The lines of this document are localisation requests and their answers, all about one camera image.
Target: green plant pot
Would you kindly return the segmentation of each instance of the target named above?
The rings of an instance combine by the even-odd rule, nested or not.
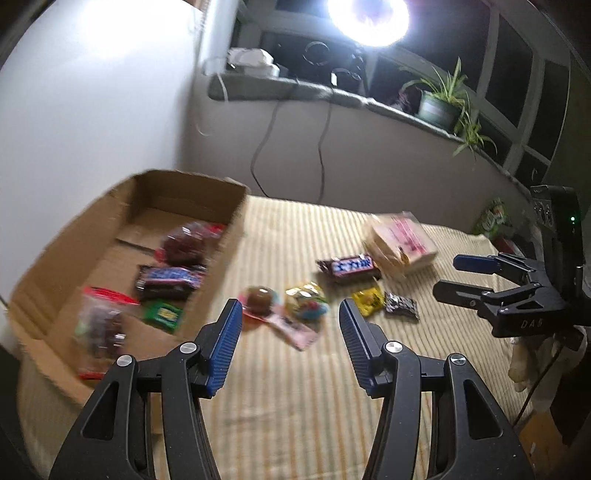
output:
[[[436,127],[443,128],[446,132],[453,133],[453,128],[461,113],[462,109],[459,107],[423,92],[417,117]]]

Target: green snack bag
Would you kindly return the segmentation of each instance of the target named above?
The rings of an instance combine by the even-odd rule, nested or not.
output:
[[[472,228],[472,235],[484,235],[493,240],[499,231],[499,225],[510,225],[509,215],[505,210],[505,204],[497,197],[489,207],[482,212],[480,218]]]
[[[155,301],[146,309],[144,320],[173,332],[176,330],[182,314],[183,309],[163,301]]]

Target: bed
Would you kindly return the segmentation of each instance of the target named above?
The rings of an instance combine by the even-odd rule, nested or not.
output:
[[[315,260],[361,253],[365,213],[250,197],[245,234],[210,311],[215,320],[227,298],[250,285],[277,291],[313,279]],[[389,339],[419,355],[464,353],[509,419],[524,400],[507,376],[511,346],[495,339],[487,321],[471,310],[440,304],[431,295],[445,278],[504,290],[497,276],[464,273],[452,266],[459,253],[495,254],[483,236],[425,225],[439,248],[432,267],[384,288],[418,301],[420,321],[376,314]],[[226,384],[202,401],[209,439],[223,479],[359,479],[363,475],[381,408],[359,388],[342,339],[338,305],[354,284],[330,287],[331,310],[318,341],[299,352],[267,325],[245,322]],[[45,379],[26,355],[18,387],[23,437],[33,465],[48,477],[79,409]],[[430,395],[423,394],[415,478],[425,478],[430,443]],[[157,476],[168,479],[162,437],[154,435]]]

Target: candy wrapper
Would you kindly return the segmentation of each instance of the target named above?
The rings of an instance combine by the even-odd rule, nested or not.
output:
[[[269,315],[283,314],[279,295],[268,287],[248,287],[241,292],[238,300],[245,315],[261,322],[266,322]]]
[[[314,321],[329,311],[324,292],[314,282],[285,291],[285,309],[296,319]]]
[[[384,294],[379,287],[368,288],[352,295],[353,301],[364,317],[369,317],[384,306]]]
[[[172,333],[177,329],[182,314],[183,309],[159,300],[148,306],[144,320]]]
[[[139,303],[105,288],[86,287],[74,334],[83,348],[78,375],[99,380],[122,354],[125,344],[124,313],[132,313]]]
[[[355,257],[331,258],[330,260],[317,260],[316,265],[320,271],[336,284],[345,284],[354,281],[382,278],[382,273],[374,260],[367,254]]]
[[[270,315],[267,323],[279,330],[298,350],[304,350],[318,338],[318,333],[300,322],[295,322],[284,315]]]
[[[488,208],[482,212],[480,218],[472,229],[472,235],[484,235],[489,240],[494,240],[501,225],[509,225],[505,204],[500,198],[494,199]]]
[[[171,231],[156,250],[156,260],[172,267],[207,265],[216,249],[224,226],[218,223],[192,222]]]
[[[390,315],[403,315],[418,320],[418,306],[413,299],[400,297],[387,291],[385,293],[384,311]]]
[[[135,288],[141,301],[186,300],[201,286],[203,273],[184,267],[140,265]]]
[[[287,342],[300,351],[309,347],[318,338],[318,333],[314,330],[285,315],[285,308],[281,304],[279,295],[270,288],[249,287],[241,292],[238,300],[242,303],[243,315],[267,323],[281,332]]]

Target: blue gripper pad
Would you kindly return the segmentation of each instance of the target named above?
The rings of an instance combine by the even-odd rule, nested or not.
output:
[[[456,270],[462,272],[484,273],[487,275],[499,273],[501,270],[501,266],[495,258],[475,255],[456,255],[456,258],[453,259],[453,266]]]
[[[242,304],[237,300],[228,300],[217,322],[206,327],[211,329],[208,332],[207,345],[202,347],[202,353],[207,357],[209,375],[205,389],[213,397],[226,381],[230,362],[242,331]]]
[[[376,341],[369,325],[351,299],[340,304],[339,324],[357,382],[367,395],[374,397],[384,383],[384,379],[379,378],[384,374],[382,345]]]

